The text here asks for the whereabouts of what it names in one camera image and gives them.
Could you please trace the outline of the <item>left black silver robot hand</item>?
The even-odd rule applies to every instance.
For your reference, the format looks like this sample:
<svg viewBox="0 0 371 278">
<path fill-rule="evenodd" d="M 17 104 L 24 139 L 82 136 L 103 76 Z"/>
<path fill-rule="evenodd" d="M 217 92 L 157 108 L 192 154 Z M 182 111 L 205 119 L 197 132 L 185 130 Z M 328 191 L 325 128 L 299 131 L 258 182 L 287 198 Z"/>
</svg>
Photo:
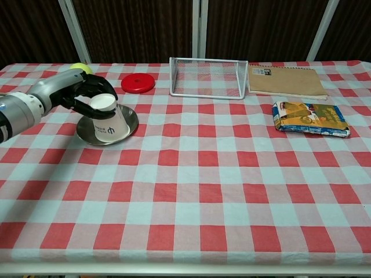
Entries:
<svg viewBox="0 0 371 278">
<path fill-rule="evenodd" d="M 38 81 L 27 94 L 35 96 L 44 106 L 44 114 L 61 105 L 91 119 L 104 120 L 115 115 L 113 109 L 100 111 L 76 99 L 78 96 L 93 98 L 99 94 L 118 96 L 112 85 L 103 77 L 87 74 L 82 69 L 69 69 Z"/>
</svg>

